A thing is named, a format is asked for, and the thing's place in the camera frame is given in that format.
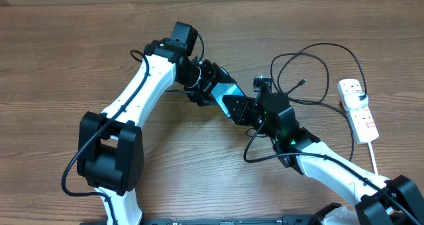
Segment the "blue Galaxy smartphone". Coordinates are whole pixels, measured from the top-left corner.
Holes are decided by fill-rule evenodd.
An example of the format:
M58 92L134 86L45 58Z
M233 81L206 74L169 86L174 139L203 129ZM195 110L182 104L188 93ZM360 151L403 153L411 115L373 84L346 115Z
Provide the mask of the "blue Galaxy smartphone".
M211 90L211 95L215 99L216 103L220 106L225 116L227 118L230 118L231 114L223 102L223 97L225 95L245 96L245 94L237 85L237 82L228 74L228 72L223 67L220 69L220 73L221 78L213 86Z

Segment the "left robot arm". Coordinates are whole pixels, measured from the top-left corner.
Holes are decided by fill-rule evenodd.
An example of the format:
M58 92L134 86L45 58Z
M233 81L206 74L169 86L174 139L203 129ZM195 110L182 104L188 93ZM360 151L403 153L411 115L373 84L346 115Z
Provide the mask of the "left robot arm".
M215 75L202 57L189 59L202 37L189 24L177 22L168 38L154 40L130 55L140 68L124 91L101 113L87 112L79 125L78 152L70 162L99 196L106 224L141 224L135 187L144 166L142 128L159 98L174 83L199 106L215 104L207 88Z

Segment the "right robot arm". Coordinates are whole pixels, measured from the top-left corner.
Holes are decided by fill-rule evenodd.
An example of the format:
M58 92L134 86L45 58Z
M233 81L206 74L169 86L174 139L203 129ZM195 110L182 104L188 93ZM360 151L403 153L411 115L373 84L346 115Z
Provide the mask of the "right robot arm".
M253 126L273 141L273 157L285 167L321 182L354 207L330 204L310 224L423 223L423 195L412 180L376 175L332 151L300 127L286 94L225 95L223 103L237 124Z

